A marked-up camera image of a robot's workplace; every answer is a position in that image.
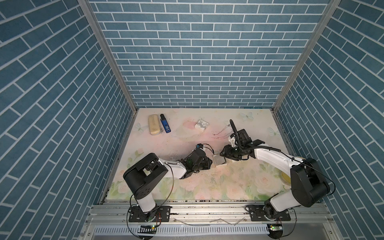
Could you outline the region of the white jewelry box base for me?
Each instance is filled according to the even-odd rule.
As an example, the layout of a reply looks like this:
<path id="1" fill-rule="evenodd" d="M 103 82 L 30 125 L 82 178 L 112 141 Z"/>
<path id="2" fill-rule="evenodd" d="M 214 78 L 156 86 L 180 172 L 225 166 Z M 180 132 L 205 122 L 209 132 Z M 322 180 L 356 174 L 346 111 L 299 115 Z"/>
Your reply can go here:
<path id="1" fill-rule="evenodd" d="M 226 158 L 222 157 L 221 155 L 217 154 L 217 155 L 213 155 L 213 162 L 215 164 L 216 167 L 219 167 L 219 166 L 224 166 L 227 164 L 227 160 Z"/>

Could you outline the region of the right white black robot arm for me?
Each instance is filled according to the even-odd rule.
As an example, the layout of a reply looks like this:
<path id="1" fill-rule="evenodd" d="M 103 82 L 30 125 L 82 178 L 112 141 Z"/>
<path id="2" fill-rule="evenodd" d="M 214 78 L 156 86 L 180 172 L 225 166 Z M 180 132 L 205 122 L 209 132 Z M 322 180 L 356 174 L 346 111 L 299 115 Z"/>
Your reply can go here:
<path id="1" fill-rule="evenodd" d="M 242 129 L 229 137 L 220 156 L 233 161 L 245 161 L 250 157 L 264 161 L 286 174 L 291 188 L 265 201 L 264 212 L 269 217 L 297 206 L 311 207 L 315 202 L 331 193 L 326 176 L 318 162 L 312 158 L 299 158 L 270 147 L 261 140 L 251 140 Z"/>

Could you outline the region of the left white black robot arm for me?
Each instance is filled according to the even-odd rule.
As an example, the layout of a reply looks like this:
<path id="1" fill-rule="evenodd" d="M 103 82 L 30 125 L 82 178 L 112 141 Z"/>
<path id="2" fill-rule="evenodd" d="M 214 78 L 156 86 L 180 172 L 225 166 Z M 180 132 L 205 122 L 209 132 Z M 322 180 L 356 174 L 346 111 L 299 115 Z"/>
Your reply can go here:
<path id="1" fill-rule="evenodd" d="M 213 161 L 206 152 L 196 148 L 186 158 L 175 162 L 165 161 L 150 153 L 123 174 L 141 211 L 148 214 L 157 209 L 152 191 L 164 178 L 182 180 L 201 171 L 210 170 Z"/>

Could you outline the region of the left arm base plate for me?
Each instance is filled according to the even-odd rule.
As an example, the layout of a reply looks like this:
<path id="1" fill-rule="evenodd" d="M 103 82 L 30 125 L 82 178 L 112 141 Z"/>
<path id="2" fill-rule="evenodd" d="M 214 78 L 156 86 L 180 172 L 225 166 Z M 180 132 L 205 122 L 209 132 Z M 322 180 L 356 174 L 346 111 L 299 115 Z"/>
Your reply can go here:
<path id="1" fill-rule="evenodd" d="M 144 213 L 139 206 L 133 206 L 128 213 L 128 221 L 130 223 L 169 222 L 171 208 L 170 206 L 161 206 L 157 210 Z"/>

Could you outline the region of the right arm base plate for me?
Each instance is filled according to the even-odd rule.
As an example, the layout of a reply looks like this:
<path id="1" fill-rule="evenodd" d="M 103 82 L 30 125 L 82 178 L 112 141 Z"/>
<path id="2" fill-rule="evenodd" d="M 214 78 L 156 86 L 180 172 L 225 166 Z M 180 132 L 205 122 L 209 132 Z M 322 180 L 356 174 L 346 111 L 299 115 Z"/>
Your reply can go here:
<path id="1" fill-rule="evenodd" d="M 262 221 L 290 221 L 291 216 L 288 210 L 277 212 L 270 206 L 246 205 L 245 210 L 249 213 L 252 222 Z"/>

